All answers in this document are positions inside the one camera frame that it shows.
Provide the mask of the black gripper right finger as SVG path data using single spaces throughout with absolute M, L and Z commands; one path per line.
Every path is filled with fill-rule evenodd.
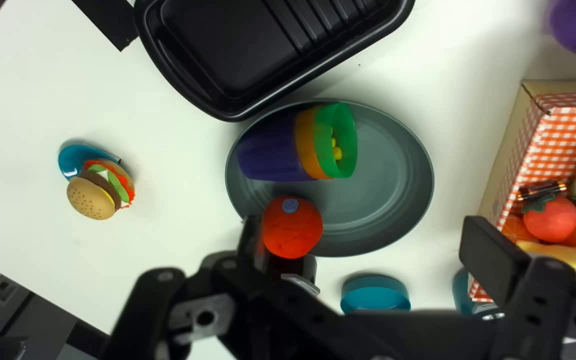
M 531 258 L 482 215 L 461 222 L 460 261 L 496 305 L 512 314 L 531 311 Z

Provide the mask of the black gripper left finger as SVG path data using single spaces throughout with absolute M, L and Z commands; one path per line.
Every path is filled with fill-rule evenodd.
M 259 220 L 255 215 L 244 220 L 236 251 L 253 269 L 263 269 L 266 251 L 259 239 Z

